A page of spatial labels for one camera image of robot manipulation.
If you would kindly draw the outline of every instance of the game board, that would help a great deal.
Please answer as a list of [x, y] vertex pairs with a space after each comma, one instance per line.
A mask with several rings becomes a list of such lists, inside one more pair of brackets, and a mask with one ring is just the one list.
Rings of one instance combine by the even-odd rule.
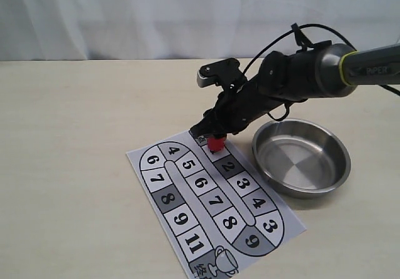
[[190, 279], [231, 278], [305, 230], [229, 141], [188, 131], [126, 153]]

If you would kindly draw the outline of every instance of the printed number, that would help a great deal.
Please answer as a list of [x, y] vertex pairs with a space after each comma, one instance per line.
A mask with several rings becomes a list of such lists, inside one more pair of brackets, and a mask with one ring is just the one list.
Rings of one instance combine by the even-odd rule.
[[238, 221], [233, 217], [230, 216], [228, 219], [224, 219], [222, 222], [227, 229], [232, 229], [234, 225], [238, 224]]
[[[191, 243], [194, 243], [199, 238], [200, 238], [200, 236], [198, 236], [197, 234], [194, 234], [193, 237], [190, 237], [189, 239], [187, 239], [185, 241], [186, 241], [187, 245], [190, 246]], [[194, 254], [194, 252], [200, 250], [202, 247], [204, 247], [204, 243], [199, 241], [199, 243], [196, 246], [189, 247], [189, 249], [191, 250], [192, 254]]]
[[164, 181], [164, 177], [162, 174], [157, 174], [158, 177], [160, 178], [151, 178], [150, 181], [155, 182], [155, 181]]
[[195, 166], [196, 164], [194, 163], [194, 161], [193, 160], [189, 160], [189, 161], [187, 161], [187, 162], [184, 162], [183, 164], [182, 164], [182, 166], [185, 168], [185, 169], [191, 169], [192, 168], [192, 166]]
[[232, 162], [228, 162], [226, 165], [222, 165], [224, 171], [233, 170], [235, 168], [235, 164]]
[[180, 150], [179, 148], [173, 148], [173, 147], [170, 146], [170, 147], [169, 147], [169, 152], [168, 152], [168, 153], [169, 153], [170, 155], [173, 155], [173, 154], [175, 154], [176, 152], [179, 152], [179, 150]]
[[150, 156], [147, 159], [147, 162], [150, 163], [151, 165], [155, 164], [157, 161], [160, 161], [160, 158], [158, 156]]
[[161, 201], [162, 201], [164, 204], [169, 204], [169, 202], [175, 201], [175, 196], [174, 196], [173, 193], [169, 193], [169, 194], [167, 194], [166, 196], [162, 196], [162, 197], [161, 197]]
[[174, 221], [177, 225], [184, 225], [188, 222], [188, 216], [185, 213], [180, 213], [178, 216], [174, 217]]
[[236, 184], [243, 190], [246, 188], [246, 186], [250, 186], [250, 181], [246, 178], [243, 178], [242, 181], [237, 181]]
[[272, 233], [275, 229], [278, 228], [278, 224], [274, 221], [274, 220], [269, 220], [269, 224], [264, 223], [262, 224], [264, 229], [268, 232], [268, 233]]
[[208, 184], [207, 179], [205, 178], [199, 178], [197, 179], [194, 184], [198, 187], [198, 188], [202, 188], [204, 187], [204, 185]]
[[223, 202], [223, 199], [221, 199], [220, 196], [215, 196], [215, 199], [217, 199], [218, 201], [212, 200], [212, 201], [208, 201], [208, 203], [210, 203], [210, 205], [222, 204], [222, 203], [224, 203], [224, 202]]
[[255, 209], [258, 209], [263, 204], [265, 204], [265, 200], [263, 200], [263, 199], [252, 199], [252, 201], [254, 202], [253, 206], [255, 207]]
[[256, 235], [250, 235], [249, 238], [246, 238], [246, 244], [250, 248], [256, 248], [260, 244], [260, 240]]

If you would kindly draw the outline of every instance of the bowl rim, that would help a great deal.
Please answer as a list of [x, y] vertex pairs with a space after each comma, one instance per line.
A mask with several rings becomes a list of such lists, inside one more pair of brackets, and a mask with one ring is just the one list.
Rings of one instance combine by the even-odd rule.
[[[337, 145], [340, 147], [342, 154], [344, 155], [344, 159], [346, 162], [346, 168], [344, 170], [344, 173], [342, 175], [342, 177], [340, 177], [339, 180], [337, 180], [337, 182], [335, 182], [335, 184], [325, 187], [325, 188], [320, 188], [320, 189], [316, 189], [316, 190], [310, 190], [307, 188], [300, 188], [294, 185], [290, 185], [287, 184], [285, 182], [282, 181], [278, 181], [276, 180], [273, 175], [268, 171], [268, 169], [266, 169], [263, 164], [260, 162], [259, 157], [258, 157], [258, 152], [257, 152], [257, 141], [259, 139], [259, 136], [261, 135], [261, 133], [267, 128], [270, 127], [274, 124], [279, 124], [279, 123], [285, 123], [288, 121], [292, 121], [292, 122], [297, 122], [297, 123], [304, 123], [304, 124], [308, 124], [311, 126], [315, 126], [317, 129], [320, 129], [321, 131], [323, 131], [325, 134], [328, 134], [329, 136], [331, 136], [334, 141], [337, 143]], [[321, 126], [320, 124], [317, 124], [313, 121], [308, 121], [306, 119], [300, 119], [300, 118], [286, 118], [282, 121], [268, 121], [267, 123], [264, 123], [254, 134], [253, 139], [252, 139], [252, 153], [253, 156], [256, 160], [256, 163], [258, 165], [258, 167], [261, 169], [262, 172], [264, 172], [264, 174], [270, 179], [273, 180], [273, 182], [275, 184], [281, 185], [287, 189], [290, 189], [292, 191], [297, 191], [298, 193], [303, 193], [303, 194], [309, 194], [309, 195], [316, 195], [316, 194], [323, 194], [323, 193], [329, 193], [332, 190], [335, 190], [336, 188], [338, 188], [339, 186], [341, 186], [348, 178], [349, 174], [350, 174], [350, 170], [351, 170], [351, 158], [350, 158], [350, 154], [347, 150], [347, 148], [344, 146], [343, 142], [331, 131], [329, 131], [327, 128]]]

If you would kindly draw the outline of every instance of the trophy drawing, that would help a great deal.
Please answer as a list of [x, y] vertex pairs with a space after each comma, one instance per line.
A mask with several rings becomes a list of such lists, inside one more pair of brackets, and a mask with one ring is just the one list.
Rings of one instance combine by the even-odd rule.
[[217, 277], [217, 271], [224, 273], [229, 278], [239, 273], [238, 262], [232, 253], [223, 246], [216, 247], [215, 265], [209, 263], [208, 269], [214, 277]]

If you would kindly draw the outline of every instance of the number 11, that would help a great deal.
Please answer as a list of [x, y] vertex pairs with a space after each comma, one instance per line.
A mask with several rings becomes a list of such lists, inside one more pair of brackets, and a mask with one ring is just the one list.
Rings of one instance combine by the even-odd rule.
[[[194, 243], [196, 240], [198, 240], [200, 238], [199, 235], [194, 234], [193, 237], [189, 238], [188, 240], [185, 239], [186, 243], [188, 246], [190, 246], [191, 243]], [[199, 243], [194, 246], [194, 247], [189, 247], [189, 249], [191, 250], [192, 254], [194, 254], [194, 252], [200, 250], [202, 247], [204, 247], [204, 243], [202, 243], [201, 241], [199, 241]]]

